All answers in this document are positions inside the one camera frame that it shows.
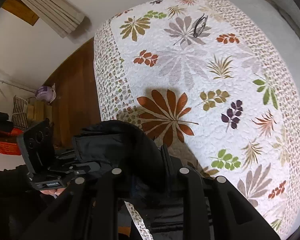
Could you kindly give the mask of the person's left hand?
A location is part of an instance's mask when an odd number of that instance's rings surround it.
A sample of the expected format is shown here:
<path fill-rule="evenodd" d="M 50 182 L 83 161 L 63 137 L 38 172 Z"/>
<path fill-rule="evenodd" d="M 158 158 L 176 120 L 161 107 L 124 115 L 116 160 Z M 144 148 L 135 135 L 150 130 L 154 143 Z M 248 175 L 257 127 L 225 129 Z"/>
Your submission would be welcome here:
<path fill-rule="evenodd" d="M 51 195 L 54 198 L 57 198 L 59 195 L 63 193 L 65 188 L 60 188 L 60 189 L 48 189 L 48 190 L 42 190 L 41 193 L 45 195 Z"/>

